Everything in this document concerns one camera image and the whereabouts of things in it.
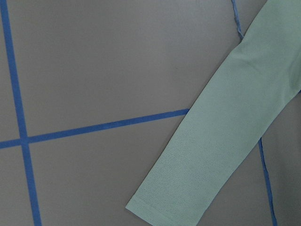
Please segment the olive green long-sleeve shirt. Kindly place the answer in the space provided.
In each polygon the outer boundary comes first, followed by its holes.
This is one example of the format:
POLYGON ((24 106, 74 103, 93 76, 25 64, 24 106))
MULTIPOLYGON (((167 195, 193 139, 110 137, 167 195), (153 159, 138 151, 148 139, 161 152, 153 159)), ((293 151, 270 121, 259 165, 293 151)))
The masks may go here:
POLYGON ((269 0, 171 137, 126 209, 153 226, 195 226, 301 89, 301 3, 269 0))

